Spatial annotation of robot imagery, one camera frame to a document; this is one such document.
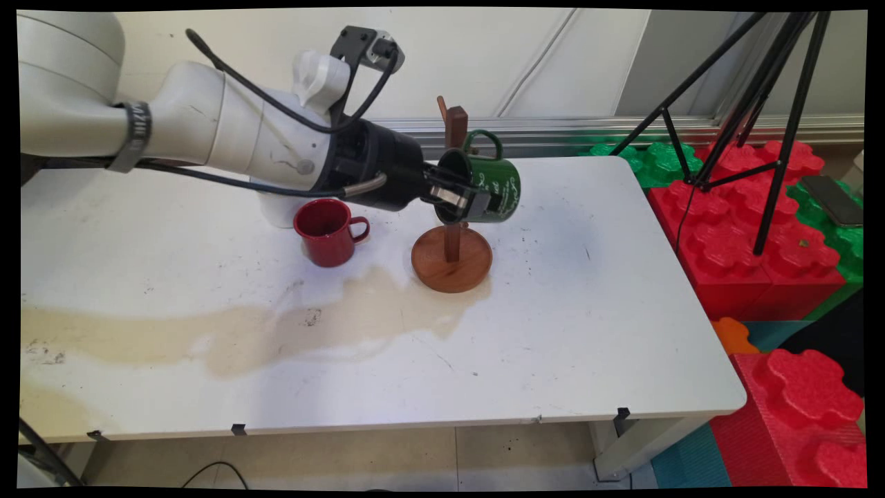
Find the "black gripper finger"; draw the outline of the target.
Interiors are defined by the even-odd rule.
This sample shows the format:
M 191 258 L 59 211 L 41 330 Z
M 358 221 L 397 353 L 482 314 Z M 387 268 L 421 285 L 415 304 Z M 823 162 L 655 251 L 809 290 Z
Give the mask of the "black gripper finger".
M 469 179 L 462 174 L 440 167 L 439 164 L 425 164 L 425 182 L 429 193 L 434 192 L 434 189 L 457 193 L 473 188 Z
M 442 223 L 461 223 L 481 218 L 489 208 L 492 192 L 471 184 L 433 184 L 422 200 L 433 205 Z

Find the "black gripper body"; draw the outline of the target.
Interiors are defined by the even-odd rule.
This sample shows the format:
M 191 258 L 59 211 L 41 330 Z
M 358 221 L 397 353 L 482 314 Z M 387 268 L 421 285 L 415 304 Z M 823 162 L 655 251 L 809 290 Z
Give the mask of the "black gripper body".
M 344 200 L 396 212 L 412 201 L 429 196 L 431 184 L 425 177 L 427 168 L 417 140 L 360 120 L 330 139 L 320 174 L 320 189 L 323 192 L 342 190 L 385 174 L 386 182 L 379 188 L 346 196 Z

